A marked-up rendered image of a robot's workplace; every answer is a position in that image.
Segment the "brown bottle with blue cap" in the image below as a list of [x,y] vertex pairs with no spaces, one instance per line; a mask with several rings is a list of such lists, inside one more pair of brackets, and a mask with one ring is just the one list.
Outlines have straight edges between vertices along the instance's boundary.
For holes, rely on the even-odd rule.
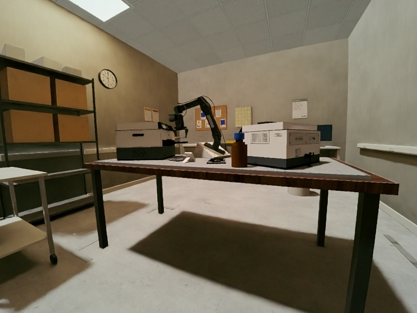
[[232,145],[232,167],[247,167],[247,145],[244,140],[244,133],[234,133],[236,142]]

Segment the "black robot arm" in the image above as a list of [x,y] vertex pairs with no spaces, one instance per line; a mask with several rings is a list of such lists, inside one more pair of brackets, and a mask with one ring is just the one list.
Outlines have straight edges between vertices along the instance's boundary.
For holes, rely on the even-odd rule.
[[[201,108],[202,112],[205,114],[205,116],[208,120],[209,126],[210,126],[211,131],[212,131],[212,136],[213,136],[213,139],[214,139],[214,142],[213,142],[212,145],[206,142],[206,143],[204,143],[204,146],[206,146],[206,147],[224,155],[225,151],[222,150],[222,149],[219,149],[219,146],[221,144],[220,141],[221,141],[222,135],[221,135],[221,132],[219,131],[219,129],[216,125],[216,122],[214,120],[214,117],[213,117],[213,114],[212,114],[212,111],[211,111],[212,110],[211,105],[208,103],[208,101],[204,97],[198,97],[195,100],[192,100],[190,102],[187,102],[187,103],[184,103],[182,105],[178,105],[178,106],[174,107],[175,113],[169,114],[169,121],[170,122],[175,121],[176,127],[184,127],[184,121],[183,121],[183,117],[182,117],[183,115],[181,115],[181,113],[183,113],[182,111],[184,111],[186,109],[183,105],[186,107],[186,109],[190,109],[190,108],[193,108],[195,106],[200,105],[200,108]],[[179,119],[180,119],[180,121],[179,121]]]

